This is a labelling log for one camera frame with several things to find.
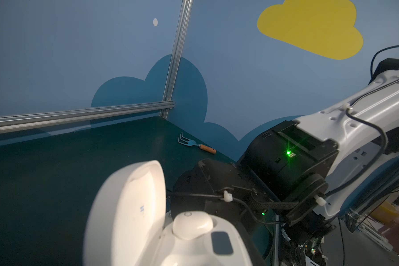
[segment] wooden handle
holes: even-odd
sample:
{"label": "wooden handle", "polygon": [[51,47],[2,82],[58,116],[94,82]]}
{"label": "wooden handle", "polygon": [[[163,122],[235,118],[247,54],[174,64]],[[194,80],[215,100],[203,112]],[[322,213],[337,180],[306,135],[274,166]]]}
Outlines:
{"label": "wooden handle", "polygon": [[199,148],[200,148],[201,150],[206,151],[206,152],[210,152],[211,154],[216,154],[216,150],[215,150],[215,149],[210,148],[210,147],[208,147],[208,146],[206,146],[206,145],[200,144],[200,145],[199,145]]}

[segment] white cable clip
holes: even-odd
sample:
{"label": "white cable clip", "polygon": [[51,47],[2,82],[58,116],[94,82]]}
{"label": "white cable clip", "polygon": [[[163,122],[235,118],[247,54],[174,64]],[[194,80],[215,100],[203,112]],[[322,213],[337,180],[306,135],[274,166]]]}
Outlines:
{"label": "white cable clip", "polygon": [[325,204],[327,204],[327,201],[326,201],[323,197],[320,197],[320,196],[318,196],[318,195],[314,195],[313,197],[315,198],[315,201],[316,201],[316,203],[317,203],[319,206],[324,207]]}
{"label": "white cable clip", "polygon": [[346,110],[346,109],[352,109],[352,107],[350,106],[350,104],[349,103],[345,103],[345,104],[343,104],[343,110]]}
{"label": "white cable clip", "polygon": [[223,199],[225,200],[225,202],[231,202],[234,200],[232,194],[228,193],[226,190],[223,193]]}

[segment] table surface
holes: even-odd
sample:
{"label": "table surface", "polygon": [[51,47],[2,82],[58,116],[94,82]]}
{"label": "table surface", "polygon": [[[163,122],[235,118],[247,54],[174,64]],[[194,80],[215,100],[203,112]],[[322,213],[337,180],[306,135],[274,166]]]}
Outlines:
{"label": "table surface", "polygon": [[158,160],[171,189],[202,159],[232,162],[177,143],[181,131],[151,117],[0,146],[0,265],[82,265],[96,193],[126,165]]}

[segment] yellow cloud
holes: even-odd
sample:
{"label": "yellow cloud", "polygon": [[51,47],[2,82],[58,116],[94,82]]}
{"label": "yellow cloud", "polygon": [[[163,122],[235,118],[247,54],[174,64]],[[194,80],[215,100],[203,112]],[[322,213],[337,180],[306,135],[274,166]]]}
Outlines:
{"label": "yellow cloud", "polygon": [[349,0],[285,0],[266,8],[257,27],[271,38],[342,60],[362,48],[355,20],[356,8]]}

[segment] white cover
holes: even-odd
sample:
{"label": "white cover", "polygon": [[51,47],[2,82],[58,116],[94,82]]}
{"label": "white cover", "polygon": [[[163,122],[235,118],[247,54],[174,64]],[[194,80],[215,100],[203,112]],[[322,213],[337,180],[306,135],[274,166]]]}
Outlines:
{"label": "white cover", "polygon": [[116,171],[102,185],[90,210],[83,264],[144,265],[152,259],[144,254],[157,248],[164,219],[165,182],[160,163],[139,162]]}

